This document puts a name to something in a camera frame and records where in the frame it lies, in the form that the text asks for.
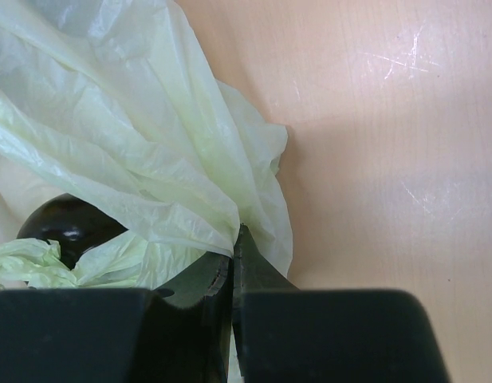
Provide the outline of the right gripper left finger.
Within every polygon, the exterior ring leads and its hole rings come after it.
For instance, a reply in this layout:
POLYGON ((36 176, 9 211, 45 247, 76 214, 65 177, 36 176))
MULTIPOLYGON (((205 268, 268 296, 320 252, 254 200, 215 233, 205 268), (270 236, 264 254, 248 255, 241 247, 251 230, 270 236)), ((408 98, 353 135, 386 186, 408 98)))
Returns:
POLYGON ((224 382, 232 290, 208 253, 156 290, 0 291, 0 382, 224 382))

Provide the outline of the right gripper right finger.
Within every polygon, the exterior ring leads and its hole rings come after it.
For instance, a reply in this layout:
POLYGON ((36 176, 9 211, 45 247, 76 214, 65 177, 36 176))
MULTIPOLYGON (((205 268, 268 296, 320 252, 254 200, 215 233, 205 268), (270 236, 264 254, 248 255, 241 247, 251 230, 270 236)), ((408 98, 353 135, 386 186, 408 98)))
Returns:
POLYGON ((396 289, 300 290, 241 226, 233 326, 247 382, 448 382, 426 310, 396 289))

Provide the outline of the light green plastic bag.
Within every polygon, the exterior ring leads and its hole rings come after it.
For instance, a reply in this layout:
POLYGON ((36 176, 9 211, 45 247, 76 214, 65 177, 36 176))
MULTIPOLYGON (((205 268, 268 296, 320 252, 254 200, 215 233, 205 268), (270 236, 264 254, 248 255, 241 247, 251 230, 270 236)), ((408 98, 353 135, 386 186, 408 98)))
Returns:
POLYGON ((156 288, 241 225, 287 275, 293 234, 277 170, 288 140, 217 80, 173 1, 0 1, 0 160, 126 231, 75 267, 62 242, 16 239, 0 192, 0 284, 156 288))

